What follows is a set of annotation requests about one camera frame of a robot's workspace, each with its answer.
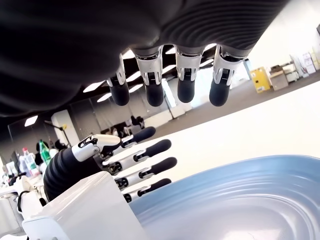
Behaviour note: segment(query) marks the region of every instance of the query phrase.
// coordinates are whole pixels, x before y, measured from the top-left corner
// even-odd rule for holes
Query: desk
[[[320,158],[319,92],[320,81],[230,115],[134,146],[128,150],[130,153],[155,144],[160,139],[168,138],[172,142],[168,151],[134,166],[129,169],[130,172],[168,157],[178,160],[174,168],[147,179],[135,188],[163,178],[175,182],[207,169],[255,157],[295,154]],[[268,130],[262,129],[262,126],[267,126]],[[124,157],[126,154],[122,152],[115,157]]]

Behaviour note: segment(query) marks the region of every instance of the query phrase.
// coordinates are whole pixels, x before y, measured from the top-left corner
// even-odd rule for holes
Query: floor
[[[225,105],[215,107],[210,103],[205,103],[197,108],[188,111],[186,114],[158,127],[155,135],[151,139],[159,138],[168,134],[172,134],[193,126],[206,123],[208,121],[232,114],[242,109],[263,103],[270,99],[279,97],[283,94],[290,93],[294,90],[303,88],[320,80],[320,71],[302,78],[296,82],[292,82],[288,87],[273,91],[257,93],[251,81],[247,81],[242,85],[232,89]]]

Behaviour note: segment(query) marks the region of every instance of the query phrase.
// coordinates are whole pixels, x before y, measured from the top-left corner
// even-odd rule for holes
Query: yellow cabinet
[[[252,70],[250,74],[257,93],[270,89],[269,78],[264,67]]]

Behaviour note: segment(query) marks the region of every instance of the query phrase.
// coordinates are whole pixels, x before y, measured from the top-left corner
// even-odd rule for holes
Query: white table
[[[170,139],[172,147],[133,167],[130,172],[151,166],[167,157],[176,157],[177,165],[134,188],[147,186],[163,178],[178,181],[214,167],[261,156],[295,154],[320,158],[320,82],[138,144],[128,151],[133,153],[160,139]],[[115,157],[121,156],[124,156],[123,152]]]

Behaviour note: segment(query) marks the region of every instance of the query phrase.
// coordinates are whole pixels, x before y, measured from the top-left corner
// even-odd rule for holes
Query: green bottle
[[[44,144],[42,140],[39,141],[39,149],[40,149],[40,155],[41,155],[42,161],[46,165],[48,165],[51,160],[51,157],[49,154],[49,149],[47,148],[47,146]]]

